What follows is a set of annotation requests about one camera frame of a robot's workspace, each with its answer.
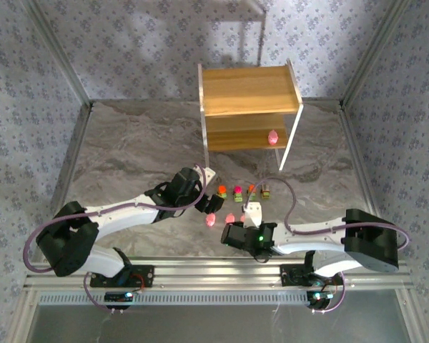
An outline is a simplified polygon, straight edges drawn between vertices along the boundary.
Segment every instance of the marble table surface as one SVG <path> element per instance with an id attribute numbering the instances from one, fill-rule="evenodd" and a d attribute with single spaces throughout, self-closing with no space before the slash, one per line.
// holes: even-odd
<path id="1" fill-rule="evenodd" d="M 292 118 L 287 123 L 292 126 Z M 158 183 L 170 181 L 184 166 L 203 165 L 198 103 L 156 101 L 96 102 L 77 159 L 66 201 L 82 206 L 121 202 Z M 279 173 L 273 150 L 210 153 L 217 180 L 208 192 L 225 184 L 245 188 L 268 176 L 279 176 L 294 187 L 297 206 L 291 224 L 322 222 L 345 214 L 347 208 L 365 209 L 352 158 L 337 113 L 305 105 L 284 170 Z M 291 194 L 270 183 L 270 200 L 262 201 L 262 219 L 282 221 Z M 244 252 L 220 244 L 224 220 L 241 206 L 232 197 L 217 212 L 212 228 L 205 215 L 187 210 L 177 219 L 131 227 L 98 241 L 118 247 L 128 256 L 231 257 Z"/>

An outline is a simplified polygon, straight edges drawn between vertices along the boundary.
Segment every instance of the wooden shelf board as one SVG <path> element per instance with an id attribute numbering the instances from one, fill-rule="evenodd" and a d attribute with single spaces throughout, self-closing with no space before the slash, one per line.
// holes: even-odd
<path id="1" fill-rule="evenodd" d="M 287 66 L 202 71 L 205 116 L 295 114 L 299 102 Z"/>
<path id="2" fill-rule="evenodd" d="M 209 116 L 205 118 L 207 132 L 285 129 L 284 114 L 242 114 L 238 116 Z"/>
<path id="3" fill-rule="evenodd" d="M 208 151 L 285 148 L 287 144 L 286 129 L 279 128 L 275 131 L 278 133 L 279 139 L 278 143 L 273 146 L 268 142 L 269 129 L 207 132 Z"/>

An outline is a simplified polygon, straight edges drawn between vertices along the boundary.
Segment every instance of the blue floral wall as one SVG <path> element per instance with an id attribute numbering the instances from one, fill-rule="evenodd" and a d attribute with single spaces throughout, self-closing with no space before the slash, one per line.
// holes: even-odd
<path id="1" fill-rule="evenodd" d="M 412 0 L 348 110 L 382 215 L 405 251 L 429 323 L 429 0 Z"/>
<path id="2" fill-rule="evenodd" d="M 24 241 L 53 214 L 79 109 L 20 2 L 0 1 L 0 342 L 24 280 Z"/>
<path id="3" fill-rule="evenodd" d="M 204 67 L 284 65 L 340 99 L 392 0 L 39 1 L 93 99 L 197 99 Z"/>

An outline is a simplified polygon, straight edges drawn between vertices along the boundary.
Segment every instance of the pink object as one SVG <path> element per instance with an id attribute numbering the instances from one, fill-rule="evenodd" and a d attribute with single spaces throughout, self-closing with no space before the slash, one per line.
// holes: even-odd
<path id="1" fill-rule="evenodd" d="M 278 134 L 275 130 L 272 130 L 271 132 L 269 132 L 269 144 L 275 145 L 277 141 L 278 141 Z"/>
<path id="2" fill-rule="evenodd" d="M 207 218 L 205 219 L 205 222 L 207 223 L 208 227 L 212 227 L 215 225 L 216 222 L 216 216 L 214 213 L 210 213 L 207 215 Z"/>
<path id="3" fill-rule="evenodd" d="M 226 216 L 226 224 L 233 223 L 233 222 L 235 222 L 235 216 L 233 213 L 229 213 Z"/>

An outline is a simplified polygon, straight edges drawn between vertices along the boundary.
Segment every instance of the purple cable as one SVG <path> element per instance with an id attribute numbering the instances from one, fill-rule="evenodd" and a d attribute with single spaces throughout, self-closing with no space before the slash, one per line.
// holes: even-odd
<path id="1" fill-rule="evenodd" d="M 95 305 L 95 307 L 101 309 L 102 311 L 106 311 L 106 312 L 110 312 L 112 313 L 112 311 L 104 306 L 99 304 L 96 299 L 94 299 L 94 297 L 92 296 L 91 292 L 89 292 L 89 289 L 87 288 L 87 278 L 90 276 L 91 272 L 87 272 L 86 275 L 84 275 L 84 280 L 83 280 L 83 287 L 84 287 L 84 291 L 86 292 L 87 297 L 89 298 L 89 300 L 91 301 L 92 304 Z"/>
<path id="2" fill-rule="evenodd" d="M 340 225 L 338 227 L 321 229 L 321 230 L 315 230 L 315 231 L 310 231 L 310 232 L 292 230 L 291 226 L 288 224 L 288 221 L 289 221 L 289 217 L 290 217 L 292 211 L 294 211 L 295 205 L 297 203 L 297 197 L 295 195 L 294 189 L 289 184 L 289 182 L 287 182 L 284 179 L 280 179 L 279 177 L 266 177 L 265 179 L 262 179 L 258 183 L 255 184 L 255 187 L 254 187 L 253 191 L 256 190 L 256 188 L 259 185 L 263 184 L 267 180 L 277 180 L 277 181 L 283 182 L 284 184 L 286 184 L 287 188 L 289 188 L 289 190 L 292 193 L 292 205 L 291 205 L 290 210 L 285 215 L 285 222 L 284 222 L 286 229 L 291 234 L 295 234 L 295 235 L 298 235 L 298 236 L 299 235 L 300 236 L 312 236 L 314 234 L 327 234 L 327 233 L 330 233 L 330 232 L 336 232 L 336 231 L 345 230 L 345 229 L 352 229 L 354 227 L 379 227 L 381 229 L 391 229 L 391 230 L 394 230 L 396 232 L 401 233 L 405 237 L 405 241 L 398 247 L 398 250 L 404 249 L 408 245 L 408 243 L 410 243 L 410 236 L 408 236 L 408 233 L 404 229 L 402 229 L 400 227 L 397 227 L 395 225 L 386 224 L 386 223 L 369 223 L 369 222 L 352 223 L 352 224 L 344 224 L 344 225 Z M 251 196 L 252 196 L 252 192 L 248 196 L 248 199 L 247 199 L 247 201 L 245 203 L 245 207 L 247 207 L 248 204 L 250 203 Z"/>
<path id="3" fill-rule="evenodd" d="M 147 207 L 150 209 L 159 209 L 162 211 L 182 211 L 185 209 L 189 209 L 190 207 L 193 207 L 196 203 L 198 203 L 200 201 L 200 199 L 203 197 L 205 190 L 207 188 L 207 175 L 205 174 L 205 170 L 199 165 L 199 164 L 195 164 L 196 166 L 199 167 L 201 173 L 202 173 L 202 178 L 203 178 L 203 185 L 202 185 L 202 189 L 200 190 L 200 194 L 199 196 L 189 205 L 185 205 L 185 206 L 181 206 L 181 207 L 163 207 L 163 206 L 158 206 L 158 205 L 151 205 L 151 204 L 145 204 L 142 202 L 139 202 L 138 204 L 135 204 L 134 202 L 127 202 L 125 204 L 120 204 L 117 206 L 113 206 L 110 207 L 109 209 L 103 209 L 99 212 L 87 212 L 87 213 L 80 213 L 80 214 L 70 214 L 68 216 L 63 216 L 63 217 L 58 217 L 58 218 L 54 218 L 52 220 L 50 220 L 49 222 L 46 222 L 44 224 L 39 225 L 29 236 L 29 238 L 26 240 L 26 243 L 24 245 L 24 249 L 22 252 L 22 259 L 24 260 L 24 264 L 27 267 L 28 270 L 30 270 L 31 272 L 34 273 L 47 273 L 50 272 L 52 270 L 51 267 L 49 268 L 45 268 L 45 269 L 38 269 L 35 268 L 34 266 L 32 266 L 30 264 L 29 261 L 29 250 L 30 250 L 30 244 L 31 242 L 35 239 L 36 236 L 38 236 L 38 234 L 40 234 L 40 232 L 42 232 L 46 227 L 48 227 L 49 225 L 53 225 L 59 222 L 63 222 L 66 220 L 70 220 L 70 219 L 78 219 L 78 218 L 84 218 L 84 217 L 95 217 L 95 216 L 99 216 L 99 215 L 103 215 L 103 214 L 108 214 L 114 211 L 118 211 L 120 209 L 126 209 L 128 207 Z"/>
<path id="4" fill-rule="evenodd" d="M 342 295 L 341 295 L 340 299 L 338 299 L 337 304 L 335 304 L 333 307 L 331 307 L 329 309 L 316 309 L 315 312 L 318 312 L 318 313 L 331 312 L 334 309 L 337 309 L 342 304 L 343 299 L 345 298 L 345 294 L 346 294 L 346 287 L 345 287 L 345 275 L 343 274 L 343 272 L 340 272 L 340 276 L 342 277 L 343 288 L 342 288 Z"/>

